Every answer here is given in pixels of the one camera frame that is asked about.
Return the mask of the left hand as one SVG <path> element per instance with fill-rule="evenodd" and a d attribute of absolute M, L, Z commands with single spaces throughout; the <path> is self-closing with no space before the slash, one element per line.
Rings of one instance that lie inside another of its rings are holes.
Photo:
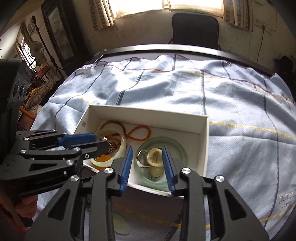
<path fill-rule="evenodd" d="M 16 206 L 16 212 L 22 217 L 33 218 L 37 213 L 38 196 L 30 196 L 23 198 L 22 201 Z"/>

